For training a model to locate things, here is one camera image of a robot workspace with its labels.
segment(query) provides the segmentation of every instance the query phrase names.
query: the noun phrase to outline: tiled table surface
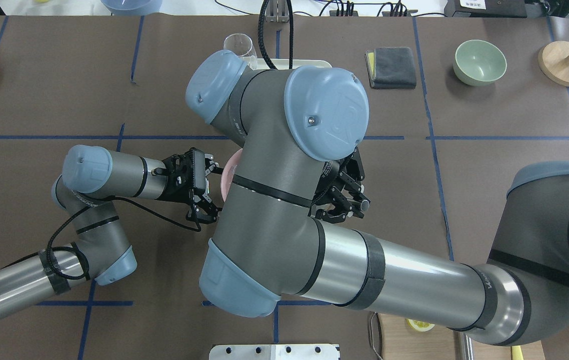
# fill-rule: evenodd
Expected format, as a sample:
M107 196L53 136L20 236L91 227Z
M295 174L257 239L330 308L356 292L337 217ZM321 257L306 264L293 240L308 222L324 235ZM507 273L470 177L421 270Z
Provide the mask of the tiled table surface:
M467 264L484 263L515 173L569 160L569 89L538 69L538 50L569 40L564 19L295 18L296 59L322 59L367 79L366 50L408 46L418 85L367 88L360 147L373 202L345 226ZM224 164L237 146L184 103L187 83L225 36L256 35L256 16L0 17L0 268L41 249L67 218L49 190L75 144L163 159L191 146ZM456 80L458 44L484 39L508 70L495 85ZM289 28L269 25L272 57ZM211 176L220 204L218 179ZM182 219L186 207L143 202ZM198 276L214 226L192 233L118 203L138 269L86 284L0 321L0 358L206 359L215 344L328 342L374 359L367 313L285 296L259 319L203 306ZM60 244L74 239L63 232ZM569 358L569 328L543 342Z

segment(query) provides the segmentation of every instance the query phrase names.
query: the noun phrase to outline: white sticker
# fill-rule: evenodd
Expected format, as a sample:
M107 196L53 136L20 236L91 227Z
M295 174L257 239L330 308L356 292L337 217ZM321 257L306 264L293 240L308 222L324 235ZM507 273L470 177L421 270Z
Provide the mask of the white sticker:
M460 0L460 6L470 9L487 9L487 5L485 5L484 0Z

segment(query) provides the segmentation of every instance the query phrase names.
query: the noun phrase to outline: green bowl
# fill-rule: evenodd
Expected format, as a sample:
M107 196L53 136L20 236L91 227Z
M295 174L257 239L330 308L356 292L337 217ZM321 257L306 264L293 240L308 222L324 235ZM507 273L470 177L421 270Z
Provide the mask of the green bowl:
M507 71L507 59L494 44L470 39L455 50L453 71L461 82L472 87L493 84Z

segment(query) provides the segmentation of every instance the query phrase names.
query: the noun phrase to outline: clear glass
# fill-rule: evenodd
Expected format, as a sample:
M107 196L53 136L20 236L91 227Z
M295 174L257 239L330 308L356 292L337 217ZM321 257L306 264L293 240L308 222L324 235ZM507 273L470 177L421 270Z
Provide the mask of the clear glass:
M256 48L253 47L253 41L247 34L230 34L224 39L222 48L231 50L240 59L243 59L252 70L258 68Z

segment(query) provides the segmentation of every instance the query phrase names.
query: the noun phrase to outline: yellow lemon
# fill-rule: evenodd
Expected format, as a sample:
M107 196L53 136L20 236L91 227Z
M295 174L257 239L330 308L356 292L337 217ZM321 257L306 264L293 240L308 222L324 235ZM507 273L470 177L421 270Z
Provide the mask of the yellow lemon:
M406 322L408 323L409 326L411 326L411 328L413 328L413 330L420 332L430 331L435 326L435 324L424 321L418 321L414 319L406 319Z

